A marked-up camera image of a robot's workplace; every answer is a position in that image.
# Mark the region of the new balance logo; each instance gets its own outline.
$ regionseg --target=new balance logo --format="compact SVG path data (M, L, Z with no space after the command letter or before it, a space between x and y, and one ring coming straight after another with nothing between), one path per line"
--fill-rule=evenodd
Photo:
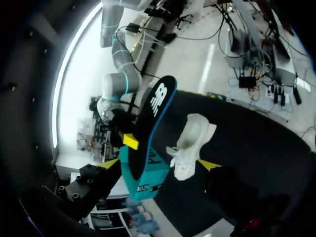
M167 92L168 92L167 87L164 87L164 84L161 83L155 92L156 97L153 97L152 100L150 101L153 108L154 117L156 117L159 106L162 104L164 98L167 95Z

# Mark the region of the white robotic arm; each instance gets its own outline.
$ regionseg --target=white robotic arm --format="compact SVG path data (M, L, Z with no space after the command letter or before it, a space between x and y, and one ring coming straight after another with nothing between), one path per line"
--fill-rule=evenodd
M115 33L119 27L124 7L137 11L145 10L152 0L102 0L101 47L112 46L112 57L117 73L102 78L102 97L97 103L98 113L104 123L109 123L124 112L120 98L124 94L137 92L143 82L134 66L134 61L125 46L125 34Z
M112 35L119 27L125 7L143 11L151 2L152 0L102 0L101 47L112 46Z

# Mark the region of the teal box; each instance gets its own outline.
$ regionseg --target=teal box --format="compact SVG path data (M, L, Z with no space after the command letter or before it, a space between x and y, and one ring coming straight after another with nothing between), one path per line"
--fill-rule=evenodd
M167 164L161 156L151 147L145 170L139 180L134 180L128 165L128 146L120 149L119 159L122 175L133 201L154 198L169 172Z

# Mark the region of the shoe insole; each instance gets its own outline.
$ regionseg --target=shoe insole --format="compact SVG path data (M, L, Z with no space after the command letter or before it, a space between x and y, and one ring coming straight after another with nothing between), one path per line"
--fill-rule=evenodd
M149 161L154 133L176 93L177 81L172 76L162 77L149 93L135 124L134 137L138 149L128 148L128 165L135 180L142 176Z

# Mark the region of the white wall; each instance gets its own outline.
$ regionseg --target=white wall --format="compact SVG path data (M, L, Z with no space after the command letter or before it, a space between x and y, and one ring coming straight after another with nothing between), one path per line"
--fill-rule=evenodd
M140 12L125 9L120 27L133 22ZM70 173L87 163L96 164L90 153L76 149L77 119L92 118L89 110L91 96L101 95L101 78L105 74L115 73L112 48L99 46L101 30L101 12L88 25L81 35L68 62L63 78L58 108L58 145L60 155L56 166L60 178L67 179ZM128 45L135 39L126 36ZM118 189L126 193L123 179L118 182Z

